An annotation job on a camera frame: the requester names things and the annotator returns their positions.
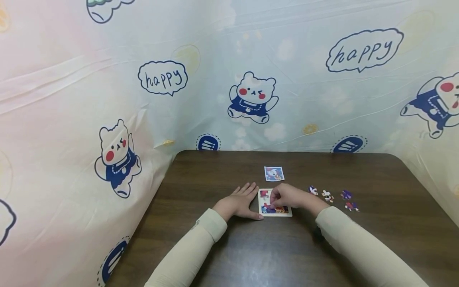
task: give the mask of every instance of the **long sleeve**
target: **long sleeve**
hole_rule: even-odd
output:
[[[374,286],[428,287],[400,257],[339,209],[322,210],[316,223],[328,243]]]
[[[225,220],[208,209],[164,257],[145,287],[188,287],[226,228]]]

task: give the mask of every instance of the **wall cover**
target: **wall cover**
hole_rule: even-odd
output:
[[[0,0],[0,285],[104,286],[184,149],[390,153],[458,224],[458,10]]]

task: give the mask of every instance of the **hand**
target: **hand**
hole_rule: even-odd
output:
[[[330,207],[330,205],[319,197],[285,183],[281,183],[273,188],[269,197],[269,203],[271,203],[269,208],[284,205],[293,208],[305,208],[314,217],[317,217],[325,208]]]
[[[233,215],[253,220],[263,220],[264,217],[261,214],[249,209],[249,204],[257,195],[258,189],[259,187],[255,182],[252,184],[247,182],[242,188],[238,186],[230,196],[220,199],[212,209],[226,222]]]
[[[308,193],[293,187],[286,183],[281,183],[271,191],[269,196],[269,208],[279,206],[290,206],[293,208],[304,207],[304,202],[307,200]]]

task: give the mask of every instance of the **brown table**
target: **brown table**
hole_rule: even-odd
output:
[[[184,151],[167,171],[108,287],[143,287],[161,259],[196,219],[248,181],[272,188],[263,166],[282,166],[285,182],[314,185],[432,287],[459,285],[459,229],[408,168],[388,154]],[[353,193],[361,212],[344,208]],[[258,210],[257,200],[251,209]],[[313,218],[255,222],[232,218],[192,286],[368,286],[326,242],[313,240]]]

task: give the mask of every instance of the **finger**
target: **finger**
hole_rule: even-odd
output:
[[[244,191],[246,191],[246,189],[250,186],[250,183],[246,183],[244,184],[244,186],[241,188],[241,190],[239,190],[239,192],[237,194],[241,194],[243,193]]]
[[[281,199],[278,199],[274,202],[271,202],[271,205],[269,206],[269,208],[273,209],[273,208],[276,208],[276,207],[279,207],[279,206],[284,206],[285,203],[284,203],[284,199],[281,198]]]
[[[240,186],[238,186],[238,187],[233,191],[232,194],[236,194],[239,190],[241,190],[241,187],[240,187]]]
[[[243,193],[243,195],[247,195],[249,193],[251,193],[255,187],[257,186],[257,184],[255,182],[253,182],[247,189],[246,191]]]
[[[253,212],[253,211],[251,211],[249,209],[244,210],[244,212],[242,212],[242,214],[241,214],[241,217],[250,218],[250,219],[253,219],[253,220],[263,220],[264,219],[263,215],[261,215],[259,213],[256,213],[256,212]]]
[[[279,189],[276,186],[275,188],[273,188],[273,190],[271,191],[271,194],[269,195],[269,202],[272,203],[279,198],[281,198],[281,196],[280,196]]]
[[[251,193],[249,193],[248,197],[250,198],[250,202],[252,202],[252,200],[255,198],[255,196],[257,196],[258,194],[258,190],[260,189],[259,186],[256,186]]]

